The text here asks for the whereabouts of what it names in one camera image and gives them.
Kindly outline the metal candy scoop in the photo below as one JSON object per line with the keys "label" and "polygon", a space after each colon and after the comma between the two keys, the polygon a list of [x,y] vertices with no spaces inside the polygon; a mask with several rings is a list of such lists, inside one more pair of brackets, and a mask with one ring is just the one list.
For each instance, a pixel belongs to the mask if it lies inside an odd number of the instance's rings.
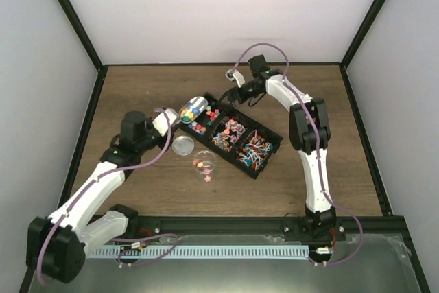
{"label": "metal candy scoop", "polygon": [[209,105],[208,100],[202,96],[190,99],[179,111],[179,119],[183,124],[195,121]]}

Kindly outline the black three-compartment candy tray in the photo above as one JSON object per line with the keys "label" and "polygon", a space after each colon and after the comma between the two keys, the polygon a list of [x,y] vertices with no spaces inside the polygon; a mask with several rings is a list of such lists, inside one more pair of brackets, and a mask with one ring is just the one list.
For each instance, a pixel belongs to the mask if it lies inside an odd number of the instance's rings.
{"label": "black three-compartment candy tray", "polygon": [[210,93],[203,97],[208,107],[180,129],[249,177],[256,179],[280,148],[282,136],[232,106],[222,104]]}

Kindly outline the clear glass jar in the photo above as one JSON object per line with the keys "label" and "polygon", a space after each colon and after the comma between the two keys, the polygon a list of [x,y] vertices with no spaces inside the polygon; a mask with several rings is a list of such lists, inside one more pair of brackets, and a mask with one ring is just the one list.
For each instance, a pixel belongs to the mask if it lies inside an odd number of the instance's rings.
{"label": "clear glass jar", "polygon": [[195,176],[204,183],[212,183],[217,173],[217,157],[209,150],[201,150],[193,158]]}

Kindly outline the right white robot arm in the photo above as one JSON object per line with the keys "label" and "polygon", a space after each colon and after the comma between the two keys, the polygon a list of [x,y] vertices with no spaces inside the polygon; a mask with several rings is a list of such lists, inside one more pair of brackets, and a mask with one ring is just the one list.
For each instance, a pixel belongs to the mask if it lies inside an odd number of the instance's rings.
{"label": "right white robot arm", "polygon": [[266,94],[289,113],[289,140],[298,151],[305,175],[306,201],[302,225],[307,236],[322,239],[335,226],[336,212],[327,176],[327,148],[331,138],[329,117],[323,99],[313,98],[295,87],[279,69],[271,69],[265,57],[249,60],[252,79],[245,81],[237,66],[225,76],[236,84],[223,94],[228,103],[244,102]]}

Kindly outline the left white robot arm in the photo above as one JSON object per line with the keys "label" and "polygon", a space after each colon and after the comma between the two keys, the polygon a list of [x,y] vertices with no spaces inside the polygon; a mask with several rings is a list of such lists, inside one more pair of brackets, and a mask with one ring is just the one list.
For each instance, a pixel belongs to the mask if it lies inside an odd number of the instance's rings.
{"label": "left white robot arm", "polygon": [[159,147],[163,155],[169,147],[178,113],[171,108],[156,112],[154,119],[140,111],[126,113],[120,133],[84,184],[52,214],[31,221],[26,264],[41,284],[49,279],[70,283],[86,259],[105,243],[118,237],[131,241],[139,235],[137,213],[127,207],[115,207],[96,221],[92,217],[134,170],[145,167],[141,161],[145,152]]}

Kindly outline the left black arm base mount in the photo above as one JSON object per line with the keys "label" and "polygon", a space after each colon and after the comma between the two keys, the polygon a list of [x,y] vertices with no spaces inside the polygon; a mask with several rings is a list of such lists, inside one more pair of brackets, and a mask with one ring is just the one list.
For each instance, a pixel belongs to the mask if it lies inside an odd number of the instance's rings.
{"label": "left black arm base mount", "polygon": [[161,220],[157,217],[138,216],[134,219],[133,238],[153,237],[161,233]]}

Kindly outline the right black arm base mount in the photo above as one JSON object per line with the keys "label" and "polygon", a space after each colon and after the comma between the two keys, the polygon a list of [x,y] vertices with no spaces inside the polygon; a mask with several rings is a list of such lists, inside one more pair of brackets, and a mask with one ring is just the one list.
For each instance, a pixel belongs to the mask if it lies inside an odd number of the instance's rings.
{"label": "right black arm base mount", "polygon": [[336,217],[321,215],[299,216],[287,213],[281,219],[281,232],[285,240],[299,241],[304,244],[329,244],[346,240],[346,235],[339,231],[340,222]]}

